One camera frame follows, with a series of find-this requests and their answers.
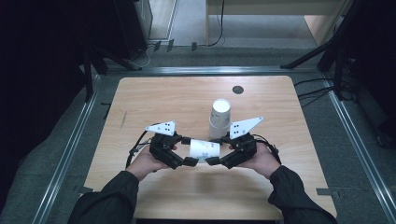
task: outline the tabletop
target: tabletop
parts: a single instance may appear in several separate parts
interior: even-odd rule
[[[237,87],[242,93],[234,93]],[[303,111],[291,79],[273,77],[127,77],[120,81],[99,140],[85,187],[101,190],[125,169],[129,150],[145,127],[170,120],[176,131],[199,140],[209,139],[212,104],[224,98],[231,103],[231,119],[260,116],[264,121],[250,133],[265,137],[279,149],[283,165],[295,171],[305,191],[318,205],[336,216]],[[154,133],[147,133],[143,140]],[[220,155],[230,153],[227,145]],[[176,153],[189,156],[189,146]],[[175,219],[282,219],[267,202],[271,183],[245,168],[181,166],[148,175],[140,184],[136,218]]]

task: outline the person's right hand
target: person's right hand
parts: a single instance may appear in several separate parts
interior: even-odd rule
[[[257,152],[252,159],[239,164],[237,167],[249,168],[269,179],[270,175],[279,168],[280,164],[264,143],[257,143]]]

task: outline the black jacket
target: black jacket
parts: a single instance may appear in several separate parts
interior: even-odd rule
[[[268,202],[282,211],[286,224],[337,223],[306,195],[303,181],[292,170],[281,166],[271,174],[270,181],[274,191]],[[131,223],[138,184],[134,175],[121,171],[101,192],[81,196],[68,223]]]

